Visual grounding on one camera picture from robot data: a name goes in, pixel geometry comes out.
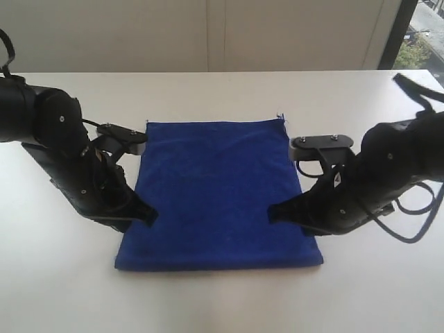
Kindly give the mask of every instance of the white table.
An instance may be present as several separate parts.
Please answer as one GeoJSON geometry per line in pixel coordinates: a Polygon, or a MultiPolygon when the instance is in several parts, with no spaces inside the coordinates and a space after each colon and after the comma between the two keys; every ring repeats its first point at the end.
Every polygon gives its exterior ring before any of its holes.
{"type": "MultiPolygon", "coordinates": [[[[362,135],[419,110],[392,71],[27,74],[77,96],[86,118],[142,130],[151,121],[255,121],[284,113],[290,136],[362,135]]],[[[408,76],[440,89],[426,71],[408,76]]],[[[77,215],[20,149],[0,145],[0,332],[442,332],[444,223],[416,245],[374,223],[318,238],[318,268],[197,273],[113,269],[121,234],[77,215]]],[[[138,157],[122,165],[128,182],[138,157]]],[[[302,179],[305,190],[311,182],[302,179]]],[[[420,189],[406,205],[429,200],[420,189]]],[[[405,234],[422,217],[392,214],[405,234]]]]}

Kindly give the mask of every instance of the blue towel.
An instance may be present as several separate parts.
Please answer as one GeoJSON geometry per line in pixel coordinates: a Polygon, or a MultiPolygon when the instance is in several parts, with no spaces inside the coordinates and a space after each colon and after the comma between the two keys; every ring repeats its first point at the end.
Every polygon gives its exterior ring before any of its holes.
{"type": "Polygon", "coordinates": [[[267,208],[300,193],[284,119],[252,123],[148,123],[136,192],[155,207],[134,221],[115,267],[194,271],[323,263],[313,237],[269,224],[267,208]]]}

